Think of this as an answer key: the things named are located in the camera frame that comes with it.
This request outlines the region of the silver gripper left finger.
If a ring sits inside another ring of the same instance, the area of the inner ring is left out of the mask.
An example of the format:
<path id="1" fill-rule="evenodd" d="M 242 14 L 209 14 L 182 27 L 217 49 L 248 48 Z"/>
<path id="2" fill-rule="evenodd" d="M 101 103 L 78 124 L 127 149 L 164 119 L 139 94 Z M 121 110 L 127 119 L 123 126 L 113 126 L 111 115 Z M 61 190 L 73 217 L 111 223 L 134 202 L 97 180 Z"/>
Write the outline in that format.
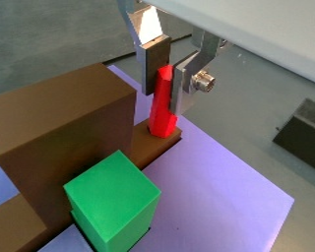
<path id="1" fill-rule="evenodd" d="M 139 0 L 117 0 L 117 8 L 133 41 L 141 66 L 141 92 L 154 91 L 157 70 L 169 63 L 172 39 L 162 33 L 157 10 Z"/>

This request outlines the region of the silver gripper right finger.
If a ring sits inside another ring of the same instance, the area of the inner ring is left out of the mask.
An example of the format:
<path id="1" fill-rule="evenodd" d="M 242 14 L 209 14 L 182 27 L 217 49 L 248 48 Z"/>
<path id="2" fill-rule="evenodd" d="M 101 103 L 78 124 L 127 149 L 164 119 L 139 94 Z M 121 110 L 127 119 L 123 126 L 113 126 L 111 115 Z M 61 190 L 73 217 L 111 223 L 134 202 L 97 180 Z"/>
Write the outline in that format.
<path id="1" fill-rule="evenodd" d="M 196 92 L 210 91 L 214 78 L 208 74 L 206 65 L 225 50 L 225 39 L 200 28 L 193 28 L 192 44 L 196 51 L 173 65 L 169 103 L 173 114 L 189 108 Z"/>

